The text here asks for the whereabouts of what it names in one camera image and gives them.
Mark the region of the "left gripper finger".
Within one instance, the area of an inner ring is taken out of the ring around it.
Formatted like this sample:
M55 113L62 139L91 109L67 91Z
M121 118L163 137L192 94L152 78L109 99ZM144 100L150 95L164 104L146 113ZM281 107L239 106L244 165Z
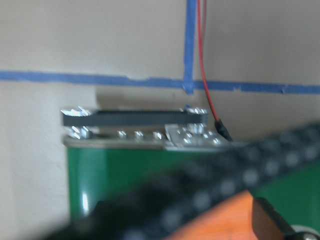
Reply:
M258 240L318 240L320 235L310 230L296 231L262 197L252 200L252 230Z

